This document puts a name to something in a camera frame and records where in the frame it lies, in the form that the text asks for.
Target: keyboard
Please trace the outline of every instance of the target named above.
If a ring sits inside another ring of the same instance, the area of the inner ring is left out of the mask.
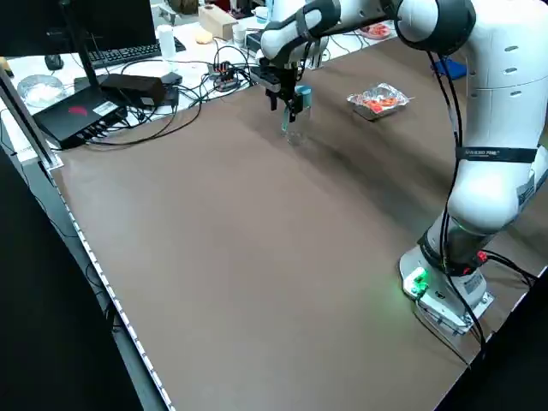
[[[175,39],[175,50],[177,52],[185,51],[186,47],[179,40]],[[88,54],[93,68],[102,69],[104,67],[158,57],[162,55],[162,51],[160,50],[160,43],[156,40],[155,45],[139,45],[137,47],[118,50],[91,51]]]

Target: green led light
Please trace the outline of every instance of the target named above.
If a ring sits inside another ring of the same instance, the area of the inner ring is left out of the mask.
[[[411,273],[411,276],[413,278],[411,292],[417,295],[424,294],[428,290],[428,271],[419,267]]]

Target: computer monitor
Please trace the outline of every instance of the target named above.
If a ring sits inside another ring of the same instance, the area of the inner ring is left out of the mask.
[[[14,0],[0,15],[0,56],[77,52],[60,0]],[[90,51],[156,42],[149,0],[70,0]]]

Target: cardboard box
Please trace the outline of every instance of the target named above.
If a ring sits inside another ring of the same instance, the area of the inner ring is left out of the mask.
[[[198,21],[214,37],[225,40],[232,39],[232,26],[238,22],[214,4],[207,4],[198,9]]]

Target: small blue object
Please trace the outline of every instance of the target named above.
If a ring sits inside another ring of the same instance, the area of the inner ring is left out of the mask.
[[[449,70],[449,77],[452,80],[460,79],[461,77],[466,76],[466,65],[454,62],[450,58],[446,58],[444,61],[447,65],[447,69]],[[438,73],[447,76],[441,62],[435,62],[434,65],[436,66]]]

